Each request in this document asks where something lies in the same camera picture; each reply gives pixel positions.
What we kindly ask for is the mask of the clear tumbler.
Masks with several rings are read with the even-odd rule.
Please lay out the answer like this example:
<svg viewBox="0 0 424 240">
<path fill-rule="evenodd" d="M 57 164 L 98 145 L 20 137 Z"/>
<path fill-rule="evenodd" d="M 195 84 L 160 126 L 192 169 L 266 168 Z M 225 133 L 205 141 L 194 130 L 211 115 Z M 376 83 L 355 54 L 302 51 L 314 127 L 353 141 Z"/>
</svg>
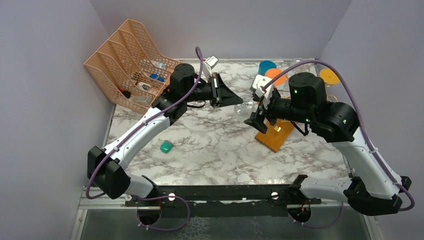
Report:
<svg viewBox="0 0 424 240">
<path fill-rule="evenodd" d="M 257 109 L 256 102 L 243 102 L 234 106 L 234 117 L 239 121 L 243 122 L 246 119 L 249 119 L 251 113 L 255 112 Z"/>
</svg>

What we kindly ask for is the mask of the wooden rack base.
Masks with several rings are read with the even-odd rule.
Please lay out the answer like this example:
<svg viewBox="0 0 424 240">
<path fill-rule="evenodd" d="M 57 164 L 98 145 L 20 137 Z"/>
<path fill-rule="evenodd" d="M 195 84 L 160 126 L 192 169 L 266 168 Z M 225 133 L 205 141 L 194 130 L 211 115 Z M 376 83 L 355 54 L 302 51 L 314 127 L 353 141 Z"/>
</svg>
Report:
<svg viewBox="0 0 424 240">
<path fill-rule="evenodd" d="M 259 143 L 277 153 L 286 139 L 294 129 L 294 126 L 287 120 L 278 119 L 274 125 L 266 122 L 267 132 L 258 132 L 254 139 Z"/>
</svg>

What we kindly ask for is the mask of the yellow plastic wine glass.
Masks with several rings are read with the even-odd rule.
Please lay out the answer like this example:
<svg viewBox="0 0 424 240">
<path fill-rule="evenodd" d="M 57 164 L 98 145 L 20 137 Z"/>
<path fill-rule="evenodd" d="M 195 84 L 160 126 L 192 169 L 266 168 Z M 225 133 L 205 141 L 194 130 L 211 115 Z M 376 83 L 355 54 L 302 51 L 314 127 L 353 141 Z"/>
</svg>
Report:
<svg viewBox="0 0 424 240">
<path fill-rule="evenodd" d="M 323 79 L 324 83 L 328 86 L 337 85 L 340 83 L 339 77 L 335 72 L 329 68 L 323 68 L 319 72 L 319 77 Z"/>
</svg>

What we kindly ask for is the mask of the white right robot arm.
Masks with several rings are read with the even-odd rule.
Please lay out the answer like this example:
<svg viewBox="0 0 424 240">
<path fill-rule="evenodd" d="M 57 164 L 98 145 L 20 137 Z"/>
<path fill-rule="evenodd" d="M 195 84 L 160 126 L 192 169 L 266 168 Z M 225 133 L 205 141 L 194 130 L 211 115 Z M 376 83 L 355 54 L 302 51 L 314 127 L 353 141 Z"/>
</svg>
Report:
<svg viewBox="0 0 424 240">
<path fill-rule="evenodd" d="M 289 199 L 300 204 L 320 198 L 349 204 L 367 216 L 396 214 L 401 210 L 399 194 L 411 186 L 411 179 L 389 168 L 376 150 L 366 142 L 357 112 L 343 102 L 327 100 L 322 78 L 308 72 L 288 80 L 290 98 L 282 98 L 271 79 L 256 75 L 250 90 L 259 103 L 245 123 L 265 134 L 265 120 L 306 124 L 310 130 L 332 144 L 344 156 L 351 169 L 347 179 L 320 179 L 298 176 L 288 190 Z"/>
</svg>

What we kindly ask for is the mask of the blue plastic wine glass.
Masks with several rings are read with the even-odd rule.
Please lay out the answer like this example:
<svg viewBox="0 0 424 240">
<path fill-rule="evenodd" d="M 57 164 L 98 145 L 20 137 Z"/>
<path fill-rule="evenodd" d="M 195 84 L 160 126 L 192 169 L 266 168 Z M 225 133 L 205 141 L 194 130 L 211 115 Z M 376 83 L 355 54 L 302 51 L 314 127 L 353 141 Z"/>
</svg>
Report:
<svg viewBox="0 0 424 240">
<path fill-rule="evenodd" d="M 259 63 L 257 74 L 265 76 L 270 69 L 276 69 L 277 65 L 271 60 L 263 60 Z"/>
</svg>

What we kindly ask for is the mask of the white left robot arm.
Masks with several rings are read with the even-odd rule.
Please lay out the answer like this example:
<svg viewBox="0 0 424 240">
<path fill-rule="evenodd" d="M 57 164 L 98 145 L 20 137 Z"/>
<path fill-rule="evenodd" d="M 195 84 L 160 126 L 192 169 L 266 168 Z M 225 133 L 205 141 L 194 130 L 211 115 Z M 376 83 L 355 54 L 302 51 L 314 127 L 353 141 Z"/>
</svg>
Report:
<svg viewBox="0 0 424 240">
<path fill-rule="evenodd" d="M 130 130 L 104 148 L 94 146 L 89 150 L 86 188 L 100 188 L 98 197 L 116 199 L 127 194 L 137 196 L 144 205 L 152 205 L 157 200 L 155 183 L 148 177 L 126 173 L 134 157 L 156 135 L 172 126 L 187 111 L 189 102 L 208 101 L 214 108 L 243 103 L 220 74 L 214 73 L 206 82 L 188 63 L 178 64 L 169 80 L 168 87 Z"/>
</svg>

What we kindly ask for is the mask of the gold wire glass rack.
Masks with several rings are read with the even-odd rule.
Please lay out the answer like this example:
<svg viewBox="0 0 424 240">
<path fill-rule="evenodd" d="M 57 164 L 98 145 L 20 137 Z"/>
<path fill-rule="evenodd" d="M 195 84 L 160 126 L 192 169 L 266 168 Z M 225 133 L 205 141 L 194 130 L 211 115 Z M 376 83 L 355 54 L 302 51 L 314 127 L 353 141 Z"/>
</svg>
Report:
<svg viewBox="0 0 424 240">
<path fill-rule="evenodd" d="M 326 99 L 329 102 L 332 103 L 337 103 L 338 102 L 338 98 L 330 93 L 330 88 L 333 86 L 333 84 L 326 84 L 325 85 L 325 89 L 326 89 Z"/>
</svg>

